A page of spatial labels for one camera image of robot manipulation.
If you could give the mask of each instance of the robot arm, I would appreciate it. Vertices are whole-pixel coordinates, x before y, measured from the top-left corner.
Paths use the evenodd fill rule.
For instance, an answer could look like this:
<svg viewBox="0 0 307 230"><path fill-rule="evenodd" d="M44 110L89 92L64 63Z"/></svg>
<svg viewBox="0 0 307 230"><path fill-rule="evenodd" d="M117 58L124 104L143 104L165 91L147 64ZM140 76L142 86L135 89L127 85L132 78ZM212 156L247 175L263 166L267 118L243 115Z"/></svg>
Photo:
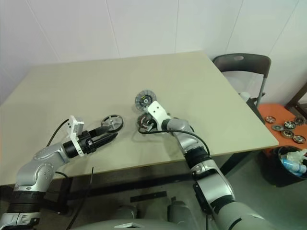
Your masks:
<svg viewBox="0 0 307 230"><path fill-rule="evenodd" d="M193 186L200 207L212 215L220 230L273 230L259 214L235 200L233 189L199 139L182 130L194 132L186 120L170 118L163 107L153 102L148 113L157 123L158 130L169 131L177 139L195 180Z"/></svg>
<svg viewBox="0 0 307 230"><path fill-rule="evenodd" d="M71 140L43 148L19 170L9 208L0 219L0 230L30 229L37 225L41 202L55 171L71 158L95 152L117 136L117 133L105 134L110 128L108 126L82 131L83 124L83 121L71 116L68 122Z"/></svg>

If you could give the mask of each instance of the black trash bin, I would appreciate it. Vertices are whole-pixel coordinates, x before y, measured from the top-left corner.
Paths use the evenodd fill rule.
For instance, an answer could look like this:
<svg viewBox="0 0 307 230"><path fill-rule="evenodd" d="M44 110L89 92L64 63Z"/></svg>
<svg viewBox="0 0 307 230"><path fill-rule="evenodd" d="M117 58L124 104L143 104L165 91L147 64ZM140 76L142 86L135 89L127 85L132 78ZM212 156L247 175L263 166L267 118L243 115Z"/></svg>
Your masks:
<svg viewBox="0 0 307 230"><path fill-rule="evenodd" d="M264 154L260 155L260 168L263 177L277 187L284 187L307 179L307 172L302 176L296 176L288 171L280 160L282 155L299 150L301 149L294 146L281 146L272 149L270 158ZM304 160L303 164L307 166L307 161Z"/></svg>

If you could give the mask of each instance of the beige tabletop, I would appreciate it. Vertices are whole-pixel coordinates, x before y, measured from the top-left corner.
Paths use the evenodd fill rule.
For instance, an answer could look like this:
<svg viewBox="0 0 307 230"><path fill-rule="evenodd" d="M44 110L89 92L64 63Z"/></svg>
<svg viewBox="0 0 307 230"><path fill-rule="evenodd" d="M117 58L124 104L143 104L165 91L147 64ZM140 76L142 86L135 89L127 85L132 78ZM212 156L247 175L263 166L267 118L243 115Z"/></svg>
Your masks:
<svg viewBox="0 0 307 230"><path fill-rule="evenodd" d="M183 159L169 134L141 135L134 105L150 89L171 116L190 122L212 156L263 149L278 141L202 52L38 66L0 107L0 184L15 183L18 170L42 149L69 115L84 129L119 114L125 125L97 152L59 169L68 176ZM66 141L61 129L53 143Z"/></svg>

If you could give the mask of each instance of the orange table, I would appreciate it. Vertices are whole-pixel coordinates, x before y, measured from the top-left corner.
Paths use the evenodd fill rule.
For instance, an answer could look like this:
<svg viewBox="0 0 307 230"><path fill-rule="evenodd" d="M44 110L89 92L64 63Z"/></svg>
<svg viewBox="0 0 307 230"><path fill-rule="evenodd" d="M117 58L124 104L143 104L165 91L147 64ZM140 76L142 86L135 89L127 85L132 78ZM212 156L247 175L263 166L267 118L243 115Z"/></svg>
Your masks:
<svg viewBox="0 0 307 230"><path fill-rule="evenodd" d="M261 104L259 105L258 110L263 118L265 118L266 116L273 116L276 118L276 122L274 124L265 122L265 126L279 141L279 146L290 145L300 149L307 149L307 142L305 142L304 144L297 144L292 139L284 138L281 135L281 132L275 131L271 127L272 125L283 125L285 121L293 121L295 115L286 110L281 104ZM297 126L293 132L295 135L302 135L303 137L307 138L307 125L304 124L302 126ZM265 150L267 156L269 156L270 150L271 149Z"/></svg>

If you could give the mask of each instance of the chair backrest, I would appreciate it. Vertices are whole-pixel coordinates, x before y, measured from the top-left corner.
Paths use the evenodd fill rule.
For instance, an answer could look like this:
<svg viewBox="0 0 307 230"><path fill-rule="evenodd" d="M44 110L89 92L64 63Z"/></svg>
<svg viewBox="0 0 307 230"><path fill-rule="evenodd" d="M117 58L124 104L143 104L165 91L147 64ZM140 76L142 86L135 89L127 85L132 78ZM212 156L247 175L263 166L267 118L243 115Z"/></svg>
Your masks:
<svg viewBox="0 0 307 230"><path fill-rule="evenodd" d="M213 63L221 71L246 71L263 74L267 78L271 59L258 54L225 54L217 56Z"/></svg>

